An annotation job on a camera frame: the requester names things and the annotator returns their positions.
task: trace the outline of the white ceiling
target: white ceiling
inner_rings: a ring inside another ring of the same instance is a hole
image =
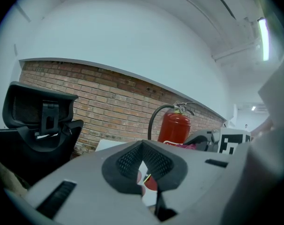
[[[257,19],[264,14],[258,0],[224,0],[235,18],[221,0],[142,1],[166,10],[202,38],[230,86],[263,85],[280,64],[284,47],[278,46],[276,39],[271,40],[270,60],[262,61]]]

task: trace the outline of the light fixture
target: light fixture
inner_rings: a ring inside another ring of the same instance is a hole
[[[262,43],[263,43],[263,60],[269,60],[269,32],[267,29],[267,21],[265,18],[261,18],[258,20],[261,36],[262,36]]]

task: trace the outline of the fire extinguisher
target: fire extinguisher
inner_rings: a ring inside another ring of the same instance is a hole
[[[194,116],[194,113],[187,109],[187,104],[189,103],[181,103],[177,105],[163,105],[157,108],[152,114],[149,121],[148,140],[151,140],[152,124],[158,112],[164,108],[171,108],[173,109],[173,111],[167,112],[163,116],[163,122],[158,142],[166,143],[173,146],[175,146],[176,144],[183,144],[184,141],[188,138],[191,127],[190,119],[184,114],[189,112]],[[144,184],[150,190],[157,190],[157,183],[148,171],[144,178]]]

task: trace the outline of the black hose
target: black hose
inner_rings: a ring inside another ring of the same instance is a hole
[[[147,135],[147,139],[148,139],[148,140],[151,140],[151,130],[152,130],[153,121],[154,121],[154,119],[155,119],[157,113],[158,113],[159,111],[161,111],[162,109],[164,109],[164,108],[174,108],[174,106],[173,106],[173,105],[163,105],[163,106],[158,107],[158,108],[155,110],[155,112],[152,114],[152,116],[151,116],[151,118],[150,118],[149,125],[148,125],[148,135]]]

